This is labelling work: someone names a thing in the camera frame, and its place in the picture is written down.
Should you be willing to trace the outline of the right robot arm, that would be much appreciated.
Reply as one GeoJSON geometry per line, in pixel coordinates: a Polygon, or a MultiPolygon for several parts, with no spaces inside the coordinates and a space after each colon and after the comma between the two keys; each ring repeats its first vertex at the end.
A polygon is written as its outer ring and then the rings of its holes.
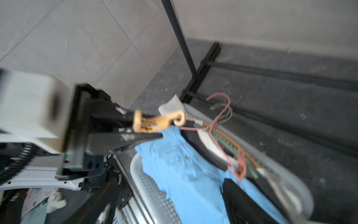
{"type": "Polygon", "coordinates": [[[1,69],[1,184],[94,190],[67,224],[110,224],[118,197],[130,197],[112,156],[160,133],[132,129],[134,113],[90,84],[1,69]]]}

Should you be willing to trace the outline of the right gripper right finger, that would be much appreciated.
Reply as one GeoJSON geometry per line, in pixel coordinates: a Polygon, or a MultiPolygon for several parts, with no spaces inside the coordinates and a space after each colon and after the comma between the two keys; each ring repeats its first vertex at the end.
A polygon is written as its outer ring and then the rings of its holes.
{"type": "Polygon", "coordinates": [[[86,153],[88,155],[112,155],[162,138],[162,133],[92,133],[86,143],[86,153]]]}

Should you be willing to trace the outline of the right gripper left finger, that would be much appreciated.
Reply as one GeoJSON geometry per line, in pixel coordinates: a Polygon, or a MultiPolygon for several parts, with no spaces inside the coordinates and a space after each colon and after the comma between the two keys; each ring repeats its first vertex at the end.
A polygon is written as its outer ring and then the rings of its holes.
{"type": "Polygon", "coordinates": [[[134,112],[111,101],[111,97],[90,84],[74,88],[74,128],[78,131],[96,131],[95,123],[109,130],[132,127],[134,112]]]}

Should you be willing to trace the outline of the light blue t-shirt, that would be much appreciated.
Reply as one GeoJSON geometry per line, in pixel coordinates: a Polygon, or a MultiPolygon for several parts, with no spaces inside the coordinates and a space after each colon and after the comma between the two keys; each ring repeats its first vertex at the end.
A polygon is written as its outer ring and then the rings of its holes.
{"type": "Polygon", "coordinates": [[[289,221],[278,208],[247,178],[238,182],[230,170],[223,171],[206,161],[171,126],[163,138],[142,143],[135,150],[142,157],[143,171],[167,194],[184,224],[228,224],[221,194],[227,178],[241,188],[279,224],[289,221]]]}

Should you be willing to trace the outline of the yellow clothespin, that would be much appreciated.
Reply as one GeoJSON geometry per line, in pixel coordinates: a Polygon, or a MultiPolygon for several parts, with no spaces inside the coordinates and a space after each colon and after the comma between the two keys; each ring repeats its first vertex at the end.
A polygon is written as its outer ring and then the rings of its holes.
{"type": "Polygon", "coordinates": [[[136,110],[133,116],[133,130],[136,133],[155,133],[168,129],[171,123],[177,127],[182,127],[186,123],[186,113],[178,110],[164,116],[154,118],[144,118],[141,110],[136,110]]]}

